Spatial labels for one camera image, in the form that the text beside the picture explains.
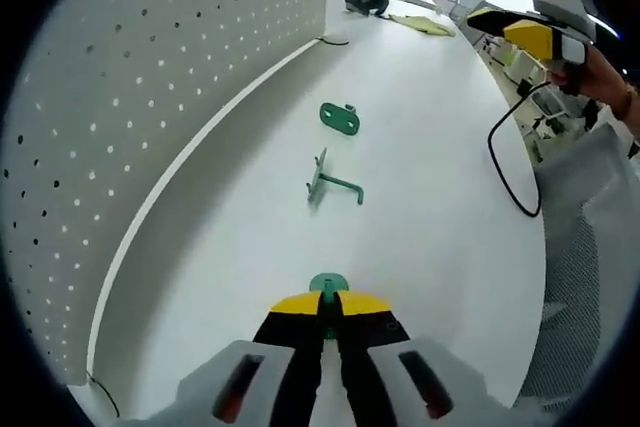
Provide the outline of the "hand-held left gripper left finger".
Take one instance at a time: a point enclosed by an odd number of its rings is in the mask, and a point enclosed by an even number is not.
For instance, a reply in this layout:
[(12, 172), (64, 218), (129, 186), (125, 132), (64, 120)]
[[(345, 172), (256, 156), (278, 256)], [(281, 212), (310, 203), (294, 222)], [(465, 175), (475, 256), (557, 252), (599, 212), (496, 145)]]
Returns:
[(286, 297), (179, 384), (174, 426), (306, 426), (319, 385), (324, 295)]

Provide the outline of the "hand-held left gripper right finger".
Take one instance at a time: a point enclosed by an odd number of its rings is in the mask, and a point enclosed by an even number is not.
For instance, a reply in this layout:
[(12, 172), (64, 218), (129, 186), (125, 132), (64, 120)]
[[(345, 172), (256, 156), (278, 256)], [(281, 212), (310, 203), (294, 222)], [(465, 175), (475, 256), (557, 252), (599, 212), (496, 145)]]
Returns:
[(503, 408), (480, 374), (440, 344), (412, 338), (390, 305), (333, 293), (332, 329), (358, 426), (499, 426)]

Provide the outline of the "person's right hand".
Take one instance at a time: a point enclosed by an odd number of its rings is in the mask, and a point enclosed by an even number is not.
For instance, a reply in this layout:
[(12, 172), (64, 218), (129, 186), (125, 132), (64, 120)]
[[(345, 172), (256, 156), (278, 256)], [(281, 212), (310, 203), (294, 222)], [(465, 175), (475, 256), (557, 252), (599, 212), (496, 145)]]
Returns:
[(593, 45), (587, 45), (583, 67), (580, 94), (608, 105), (620, 121), (639, 119), (638, 93)]

